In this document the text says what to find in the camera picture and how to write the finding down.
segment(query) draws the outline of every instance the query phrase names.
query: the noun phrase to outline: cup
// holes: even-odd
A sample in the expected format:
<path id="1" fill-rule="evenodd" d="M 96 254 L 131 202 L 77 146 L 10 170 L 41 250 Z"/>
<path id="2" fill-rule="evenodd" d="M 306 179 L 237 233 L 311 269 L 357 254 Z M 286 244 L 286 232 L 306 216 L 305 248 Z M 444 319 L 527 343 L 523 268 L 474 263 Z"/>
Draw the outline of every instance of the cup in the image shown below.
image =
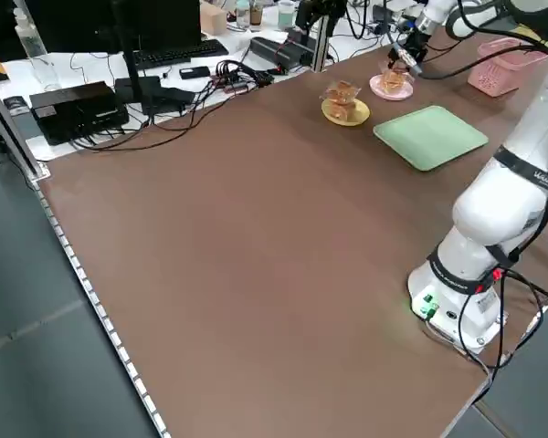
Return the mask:
<path id="1" fill-rule="evenodd" d="M 264 0 L 254 0 L 249 7 L 249 23 L 251 26 L 260 26 L 262 24 L 262 12 L 264 10 Z"/>
<path id="2" fill-rule="evenodd" d="M 294 2 L 280 0 L 278 2 L 278 27 L 280 30 L 289 30 L 293 27 Z"/>

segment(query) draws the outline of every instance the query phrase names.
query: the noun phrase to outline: green tray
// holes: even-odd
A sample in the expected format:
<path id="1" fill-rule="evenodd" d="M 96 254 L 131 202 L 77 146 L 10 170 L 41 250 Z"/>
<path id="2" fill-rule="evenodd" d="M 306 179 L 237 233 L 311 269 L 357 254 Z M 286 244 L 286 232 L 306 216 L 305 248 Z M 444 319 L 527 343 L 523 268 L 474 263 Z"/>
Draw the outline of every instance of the green tray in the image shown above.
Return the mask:
<path id="1" fill-rule="evenodd" d="M 374 134 L 422 172 L 486 144 L 485 134 L 439 106 L 377 125 Z"/>

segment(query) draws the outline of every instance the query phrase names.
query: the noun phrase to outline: pink container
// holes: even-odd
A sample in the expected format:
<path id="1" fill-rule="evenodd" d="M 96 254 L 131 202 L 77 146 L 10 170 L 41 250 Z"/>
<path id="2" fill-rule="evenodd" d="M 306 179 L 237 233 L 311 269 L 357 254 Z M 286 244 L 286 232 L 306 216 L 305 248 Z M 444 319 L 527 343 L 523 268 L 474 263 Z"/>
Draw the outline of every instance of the pink container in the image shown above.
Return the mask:
<path id="1" fill-rule="evenodd" d="M 515 47 L 522 42 L 516 38 L 502 38 L 479 46 L 479 58 L 486 57 L 507 47 Z M 530 75 L 536 64 L 547 56 L 540 52 L 515 51 L 494 57 L 471 70 L 469 84 L 485 94 L 497 98 L 502 94 L 518 89 Z"/>

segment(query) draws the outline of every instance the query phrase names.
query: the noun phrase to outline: black keyboard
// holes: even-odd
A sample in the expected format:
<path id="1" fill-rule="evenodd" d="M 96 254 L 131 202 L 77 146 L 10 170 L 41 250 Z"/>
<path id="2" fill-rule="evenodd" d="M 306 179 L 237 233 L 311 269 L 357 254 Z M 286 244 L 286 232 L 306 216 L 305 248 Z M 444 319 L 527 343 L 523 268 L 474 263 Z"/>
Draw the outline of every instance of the black keyboard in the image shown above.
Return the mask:
<path id="1" fill-rule="evenodd" d="M 229 52 L 216 39 L 201 41 L 198 46 L 167 48 L 163 50 L 140 50 L 134 52 L 134 61 L 138 70 L 171 66 L 189 62 L 192 57 L 221 57 Z"/>

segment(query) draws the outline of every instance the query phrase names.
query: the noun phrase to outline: spray bottle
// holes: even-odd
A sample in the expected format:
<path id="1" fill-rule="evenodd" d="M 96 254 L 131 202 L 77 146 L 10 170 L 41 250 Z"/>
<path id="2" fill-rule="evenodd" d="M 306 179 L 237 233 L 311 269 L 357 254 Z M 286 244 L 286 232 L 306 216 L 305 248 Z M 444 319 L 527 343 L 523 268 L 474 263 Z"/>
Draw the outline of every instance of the spray bottle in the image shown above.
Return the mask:
<path id="1" fill-rule="evenodd" d="M 57 73 L 50 61 L 43 40 L 38 34 L 37 27 L 28 20 L 26 14 L 19 7 L 15 9 L 15 19 L 17 22 L 16 33 L 33 65 L 38 81 L 45 91 L 60 89 Z"/>

